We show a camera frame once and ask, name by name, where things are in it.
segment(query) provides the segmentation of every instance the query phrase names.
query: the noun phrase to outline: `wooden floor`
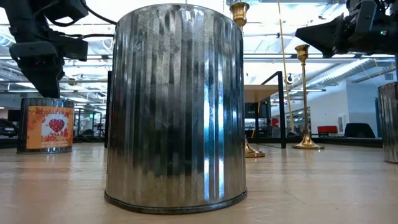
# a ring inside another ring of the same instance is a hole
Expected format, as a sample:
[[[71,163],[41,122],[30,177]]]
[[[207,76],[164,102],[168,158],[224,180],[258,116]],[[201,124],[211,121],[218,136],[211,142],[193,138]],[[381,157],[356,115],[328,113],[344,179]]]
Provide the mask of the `wooden floor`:
[[[106,203],[102,144],[56,155],[1,149],[0,224],[398,223],[398,166],[382,161],[382,149],[255,147],[267,157],[247,159],[247,199],[194,215],[145,215]]]

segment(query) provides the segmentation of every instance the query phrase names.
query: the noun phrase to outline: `corrugated metal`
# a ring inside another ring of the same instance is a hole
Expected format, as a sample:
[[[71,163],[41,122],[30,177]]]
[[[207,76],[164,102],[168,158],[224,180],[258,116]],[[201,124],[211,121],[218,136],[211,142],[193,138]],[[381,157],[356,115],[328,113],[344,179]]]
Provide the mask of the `corrugated metal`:
[[[398,163],[398,82],[379,87],[379,119],[384,160]]]
[[[119,21],[114,49],[108,197],[185,213],[244,195],[239,27],[203,7],[149,6]]]
[[[317,76],[317,79],[310,82],[307,85],[307,88],[311,88],[316,85],[338,83],[345,78],[363,72],[364,70],[367,70],[373,66],[375,66],[374,60],[370,58],[358,59],[357,61],[351,62],[349,64],[337,65]]]

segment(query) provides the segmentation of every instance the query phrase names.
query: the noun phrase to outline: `brass candlestick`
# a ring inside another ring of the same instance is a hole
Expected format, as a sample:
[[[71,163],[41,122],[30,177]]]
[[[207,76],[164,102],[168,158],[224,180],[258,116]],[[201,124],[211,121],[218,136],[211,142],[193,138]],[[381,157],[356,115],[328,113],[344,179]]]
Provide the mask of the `brass candlestick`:
[[[246,158],[264,157],[266,153],[253,149],[246,138],[244,138],[244,156]]]
[[[297,51],[297,58],[301,61],[303,68],[303,94],[304,94],[304,138],[300,144],[293,146],[294,149],[324,149],[324,146],[319,146],[311,140],[311,135],[308,134],[308,113],[307,113],[307,84],[305,81],[305,61],[308,58],[308,44],[299,45],[295,48]]]
[[[237,25],[241,28],[241,30],[243,30],[243,26],[247,23],[246,13],[249,10],[249,8],[250,8],[249,4],[245,2],[237,2],[229,8],[229,10],[232,12],[233,20],[235,21],[235,23],[237,23]],[[253,149],[249,145],[248,140],[245,138],[244,155],[246,158],[264,157],[266,156],[266,153]]]
[[[250,6],[246,2],[237,2],[229,8],[229,10],[232,12],[233,20],[241,29],[243,29],[243,26],[247,22],[246,13],[249,8]]]

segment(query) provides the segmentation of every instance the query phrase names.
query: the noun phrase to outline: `black chair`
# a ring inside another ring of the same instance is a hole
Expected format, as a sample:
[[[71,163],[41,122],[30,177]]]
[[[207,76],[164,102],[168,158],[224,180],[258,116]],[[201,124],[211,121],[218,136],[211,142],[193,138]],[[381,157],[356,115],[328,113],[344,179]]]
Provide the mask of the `black chair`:
[[[0,135],[12,138],[18,135],[18,127],[7,119],[0,118]]]
[[[350,138],[375,138],[372,128],[366,123],[347,124],[344,136]]]
[[[94,136],[94,131],[91,129],[86,129],[81,134],[79,134],[79,136],[84,136],[84,137]]]

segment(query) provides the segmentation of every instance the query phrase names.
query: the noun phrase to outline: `galvanized metal bucket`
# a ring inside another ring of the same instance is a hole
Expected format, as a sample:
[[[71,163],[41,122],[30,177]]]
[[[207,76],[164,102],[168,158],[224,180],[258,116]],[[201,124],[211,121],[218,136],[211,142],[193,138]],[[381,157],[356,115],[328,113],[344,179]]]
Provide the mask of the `galvanized metal bucket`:
[[[379,87],[379,120],[384,161],[398,164],[398,82]]]
[[[161,4],[117,26],[107,201],[193,213],[246,196],[243,37],[230,18]]]

